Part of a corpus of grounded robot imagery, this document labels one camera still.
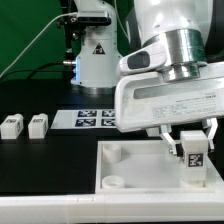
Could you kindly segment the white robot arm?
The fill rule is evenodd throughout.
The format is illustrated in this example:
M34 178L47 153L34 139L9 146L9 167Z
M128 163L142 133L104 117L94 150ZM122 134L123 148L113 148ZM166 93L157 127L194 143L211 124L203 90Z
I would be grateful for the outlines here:
M136 51L117 66L116 127L158 128L174 146L171 126L202 121L213 148L224 116L224 0L135 0L127 20Z

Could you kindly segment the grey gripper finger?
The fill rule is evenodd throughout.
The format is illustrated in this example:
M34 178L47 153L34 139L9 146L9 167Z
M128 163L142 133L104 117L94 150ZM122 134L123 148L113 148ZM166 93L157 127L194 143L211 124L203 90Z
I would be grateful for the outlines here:
M202 126L206 130L206 136L209 143L209 150L213 152L215 150L213 139L218 129L218 121L216 118L208 118L202 121Z
M181 151L177 148L178 143L171 136L172 127L170 124L164 124L159 127L159 136L168 147L168 152L172 156L180 157Z

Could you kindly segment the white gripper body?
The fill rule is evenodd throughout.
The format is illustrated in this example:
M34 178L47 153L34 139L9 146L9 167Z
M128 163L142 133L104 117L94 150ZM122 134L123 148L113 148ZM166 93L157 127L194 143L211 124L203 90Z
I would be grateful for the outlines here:
M154 43L134 53L144 55L144 68L132 69L128 59L118 65L115 123L121 132L183 124L224 116L224 62L199 69L196 79L165 82L157 69L167 61L165 46Z

